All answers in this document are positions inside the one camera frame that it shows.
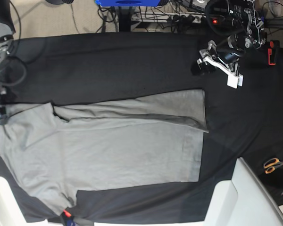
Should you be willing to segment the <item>grey T-shirt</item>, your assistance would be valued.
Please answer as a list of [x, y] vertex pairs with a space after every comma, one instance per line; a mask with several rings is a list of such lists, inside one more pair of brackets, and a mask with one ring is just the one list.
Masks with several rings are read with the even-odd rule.
[[0, 156], [17, 184], [54, 213], [76, 194], [199, 180], [201, 89], [90, 105], [16, 104], [0, 125]]

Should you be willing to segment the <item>white power strip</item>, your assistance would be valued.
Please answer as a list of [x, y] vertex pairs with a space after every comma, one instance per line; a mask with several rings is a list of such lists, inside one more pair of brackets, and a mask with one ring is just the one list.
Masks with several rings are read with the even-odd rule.
[[135, 12], [131, 17], [132, 22], [144, 23], [175, 23], [187, 21], [193, 24], [203, 24], [207, 21], [203, 13], [164, 13], [164, 12]]

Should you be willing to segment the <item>red black clamp right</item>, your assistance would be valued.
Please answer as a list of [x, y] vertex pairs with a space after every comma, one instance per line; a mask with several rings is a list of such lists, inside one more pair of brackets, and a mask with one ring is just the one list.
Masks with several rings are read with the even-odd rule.
[[269, 47], [267, 52], [269, 65], [276, 65], [279, 49], [280, 49], [280, 42], [278, 40], [271, 40], [269, 42]]

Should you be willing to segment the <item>black table cloth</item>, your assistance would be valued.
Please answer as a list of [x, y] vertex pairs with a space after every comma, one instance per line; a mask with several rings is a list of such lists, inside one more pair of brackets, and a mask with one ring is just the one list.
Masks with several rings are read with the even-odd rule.
[[191, 65], [207, 37], [171, 33], [76, 34], [20, 41], [17, 56], [27, 78], [13, 87], [9, 103], [72, 105], [136, 98], [185, 89], [205, 91], [209, 133], [200, 179], [110, 191], [78, 193], [70, 213], [101, 223], [169, 224], [202, 221], [215, 185], [232, 177], [242, 157], [277, 205], [283, 205], [283, 167], [265, 174], [270, 158], [283, 161], [283, 48], [276, 64], [267, 49], [240, 60], [243, 86], [233, 89], [215, 71], [193, 76]]

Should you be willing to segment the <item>white bin left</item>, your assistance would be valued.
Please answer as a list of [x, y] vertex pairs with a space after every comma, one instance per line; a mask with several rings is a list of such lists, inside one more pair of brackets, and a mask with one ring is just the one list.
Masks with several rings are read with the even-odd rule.
[[7, 180], [0, 177], [0, 226], [27, 226]]

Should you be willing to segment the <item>white bin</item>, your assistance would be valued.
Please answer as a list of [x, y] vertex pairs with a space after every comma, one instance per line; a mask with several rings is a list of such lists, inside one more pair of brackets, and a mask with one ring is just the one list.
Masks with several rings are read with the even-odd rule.
[[7, 180], [0, 177], [0, 226], [27, 226]]
[[216, 184], [205, 226], [283, 226], [283, 213], [243, 158]]

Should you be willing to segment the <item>blue box on stand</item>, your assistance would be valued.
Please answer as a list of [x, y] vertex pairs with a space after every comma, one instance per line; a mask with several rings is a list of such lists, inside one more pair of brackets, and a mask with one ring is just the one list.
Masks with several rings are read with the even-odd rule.
[[95, 0], [95, 2], [103, 7], [156, 7], [160, 0]]

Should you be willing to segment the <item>white bin right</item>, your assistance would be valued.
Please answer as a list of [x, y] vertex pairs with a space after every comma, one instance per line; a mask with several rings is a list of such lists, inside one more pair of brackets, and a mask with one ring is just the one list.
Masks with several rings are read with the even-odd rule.
[[283, 226], [283, 213], [243, 158], [216, 184], [205, 226]]

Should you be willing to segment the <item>red blue clamp bottom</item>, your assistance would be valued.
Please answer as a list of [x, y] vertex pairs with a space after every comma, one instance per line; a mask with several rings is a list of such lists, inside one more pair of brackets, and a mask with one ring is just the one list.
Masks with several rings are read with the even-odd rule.
[[66, 210], [62, 212], [59, 218], [63, 226], [76, 226], [74, 217]]

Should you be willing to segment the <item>orange handled scissors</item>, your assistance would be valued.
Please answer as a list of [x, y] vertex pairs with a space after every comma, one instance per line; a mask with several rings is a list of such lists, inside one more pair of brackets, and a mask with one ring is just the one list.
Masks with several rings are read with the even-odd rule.
[[265, 174], [271, 174], [276, 169], [283, 166], [283, 161], [278, 158], [269, 159], [267, 162], [263, 164]]

